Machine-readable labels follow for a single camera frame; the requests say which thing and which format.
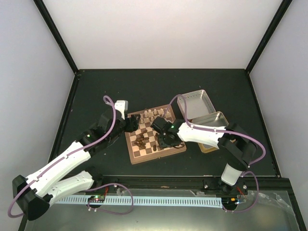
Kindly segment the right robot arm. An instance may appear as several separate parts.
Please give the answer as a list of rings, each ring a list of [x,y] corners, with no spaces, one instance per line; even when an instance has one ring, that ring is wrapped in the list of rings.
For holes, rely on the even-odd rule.
[[[236,189],[236,182],[248,166],[257,150],[248,136],[236,131],[236,124],[224,127],[196,125],[177,119],[173,123],[157,117],[151,128],[158,134],[160,148],[178,147],[183,142],[205,144],[222,151],[227,163],[219,181],[219,189],[229,194]]]

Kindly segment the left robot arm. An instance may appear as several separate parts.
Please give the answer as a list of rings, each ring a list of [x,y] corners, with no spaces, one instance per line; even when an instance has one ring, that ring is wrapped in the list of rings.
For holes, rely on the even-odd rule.
[[[103,176],[95,167],[87,167],[69,178],[66,175],[100,150],[111,146],[122,133],[136,131],[140,119],[140,114],[127,115],[119,110],[108,109],[46,166],[27,177],[19,175],[14,178],[13,201],[18,204],[22,214],[33,221],[67,196],[79,191],[100,191],[104,187]]]

